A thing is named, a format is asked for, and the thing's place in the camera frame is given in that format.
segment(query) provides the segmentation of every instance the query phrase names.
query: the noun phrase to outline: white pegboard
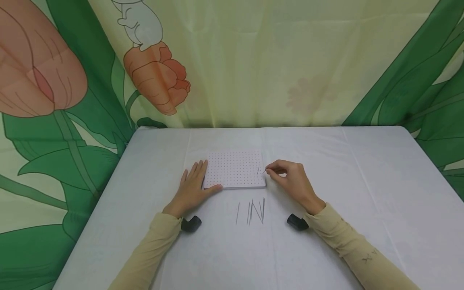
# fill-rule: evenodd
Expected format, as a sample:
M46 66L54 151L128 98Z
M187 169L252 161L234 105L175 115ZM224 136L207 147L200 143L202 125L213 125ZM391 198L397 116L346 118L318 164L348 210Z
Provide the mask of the white pegboard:
M208 154L204 188L221 184L224 189L263 188L264 166L261 151L227 151Z

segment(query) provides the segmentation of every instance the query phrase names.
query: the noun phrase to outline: curtain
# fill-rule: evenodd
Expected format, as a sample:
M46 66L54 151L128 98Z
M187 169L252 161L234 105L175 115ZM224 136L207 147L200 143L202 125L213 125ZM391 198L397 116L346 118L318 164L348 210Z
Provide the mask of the curtain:
M401 125L464 199L463 12L0 0L0 289L53 287L142 125Z

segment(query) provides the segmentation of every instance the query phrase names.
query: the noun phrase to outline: hand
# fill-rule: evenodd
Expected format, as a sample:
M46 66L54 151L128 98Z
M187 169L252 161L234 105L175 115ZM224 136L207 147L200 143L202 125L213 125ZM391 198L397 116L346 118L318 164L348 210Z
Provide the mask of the hand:
M284 191L298 202L311 215L318 214L325 208L325 202L318 198L309 182L303 164L285 160L276 160L266 166L266 173L277 182Z
M205 177L208 160L196 163L192 166L190 173L184 171L180 179L179 189L173 200L164 208L163 213L170 214L179 219L185 212L197 207L211 195L222 190L222 185L215 185L208 189L201 189Z

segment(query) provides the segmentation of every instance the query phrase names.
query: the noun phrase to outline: wrist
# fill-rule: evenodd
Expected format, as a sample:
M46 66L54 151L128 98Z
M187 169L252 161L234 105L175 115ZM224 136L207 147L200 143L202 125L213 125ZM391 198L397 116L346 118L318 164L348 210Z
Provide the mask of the wrist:
M310 215L317 215L325 208L325 201L318 197L308 198L300 204Z
M180 206L176 205L173 202L170 202L167 206L164 207L163 213L172 215L176 219L180 219L180 217L184 214L184 211L181 209Z

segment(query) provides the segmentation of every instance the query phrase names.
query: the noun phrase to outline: black object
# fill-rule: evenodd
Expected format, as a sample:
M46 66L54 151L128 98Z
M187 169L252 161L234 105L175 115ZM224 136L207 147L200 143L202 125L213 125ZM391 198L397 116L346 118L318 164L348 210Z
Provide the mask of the black object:
M184 232L195 232L201 226L201 220L197 216L193 216L190 220L186 220L185 218L182 220L180 225L180 229Z
M294 214L291 214L287 219L287 224L292 226L297 231L304 231L309 229L309 225L306 223L304 219L297 217Z

